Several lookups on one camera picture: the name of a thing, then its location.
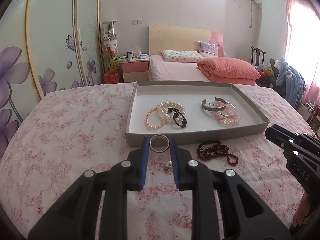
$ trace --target white mug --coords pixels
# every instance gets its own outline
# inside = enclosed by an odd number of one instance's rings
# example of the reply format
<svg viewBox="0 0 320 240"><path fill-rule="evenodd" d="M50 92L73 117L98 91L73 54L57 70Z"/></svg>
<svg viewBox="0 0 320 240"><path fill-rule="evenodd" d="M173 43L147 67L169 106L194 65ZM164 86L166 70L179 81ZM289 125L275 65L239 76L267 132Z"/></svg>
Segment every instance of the white mug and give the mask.
<svg viewBox="0 0 320 240"><path fill-rule="evenodd" d="M128 53L128 60L132 60L133 59L133 53Z"/></svg>

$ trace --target pink drawer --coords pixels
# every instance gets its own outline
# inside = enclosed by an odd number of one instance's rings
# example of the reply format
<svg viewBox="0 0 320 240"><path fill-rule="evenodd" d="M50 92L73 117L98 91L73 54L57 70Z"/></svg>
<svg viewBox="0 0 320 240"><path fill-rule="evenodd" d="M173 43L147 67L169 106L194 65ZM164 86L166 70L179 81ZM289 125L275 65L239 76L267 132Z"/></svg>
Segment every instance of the pink drawer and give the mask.
<svg viewBox="0 0 320 240"><path fill-rule="evenodd" d="M144 72L149 70L149 62L148 61L140 61L140 62L123 62L122 63L122 72L130 73L130 72Z"/></svg>

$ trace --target blue blanket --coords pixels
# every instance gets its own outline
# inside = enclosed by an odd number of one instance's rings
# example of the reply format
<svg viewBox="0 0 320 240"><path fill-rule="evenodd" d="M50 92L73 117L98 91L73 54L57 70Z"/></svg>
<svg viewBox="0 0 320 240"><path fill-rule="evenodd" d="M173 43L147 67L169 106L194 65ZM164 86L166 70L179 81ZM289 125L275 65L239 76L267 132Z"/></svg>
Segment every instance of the blue blanket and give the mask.
<svg viewBox="0 0 320 240"><path fill-rule="evenodd" d="M300 101L303 92L307 90L306 84L304 82L301 74L295 70L293 67L289 66L288 63L282 58L280 60L279 74L276 80L276 85L281 86L285 79L285 100L297 110L300 107Z"/></svg>

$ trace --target curtain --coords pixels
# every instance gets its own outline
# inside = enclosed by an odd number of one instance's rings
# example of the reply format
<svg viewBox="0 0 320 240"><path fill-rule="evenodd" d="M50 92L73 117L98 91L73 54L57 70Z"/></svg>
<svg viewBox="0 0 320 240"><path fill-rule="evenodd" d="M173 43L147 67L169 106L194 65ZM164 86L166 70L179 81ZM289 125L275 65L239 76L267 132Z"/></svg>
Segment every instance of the curtain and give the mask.
<svg viewBox="0 0 320 240"><path fill-rule="evenodd" d="M320 20L308 0L286 0L285 60L303 76L307 91L302 103L320 100Z"/></svg>

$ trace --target box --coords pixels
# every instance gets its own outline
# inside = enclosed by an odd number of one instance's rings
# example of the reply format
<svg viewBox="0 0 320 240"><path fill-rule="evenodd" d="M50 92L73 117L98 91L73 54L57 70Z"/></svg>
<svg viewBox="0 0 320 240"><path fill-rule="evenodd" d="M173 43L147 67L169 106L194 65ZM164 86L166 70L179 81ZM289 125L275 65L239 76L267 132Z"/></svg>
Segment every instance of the box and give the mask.
<svg viewBox="0 0 320 240"><path fill-rule="evenodd" d="M212 113L202 109L203 99L211 102L215 97L223 98L236 107L241 117L237 127L219 126ZM157 130L148 130L145 118L149 110L159 103L170 101L184 106L188 125L180 128L170 123ZM157 120L156 114L153 115L153 121L159 124L161 119ZM260 133L267 128L269 122L263 112L232 84L199 81L139 81L136 82L132 92L126 138L129 146L133 147L141 146L144 137L151 138L155 134L172 137L178 144L201 143Z"/></svg>

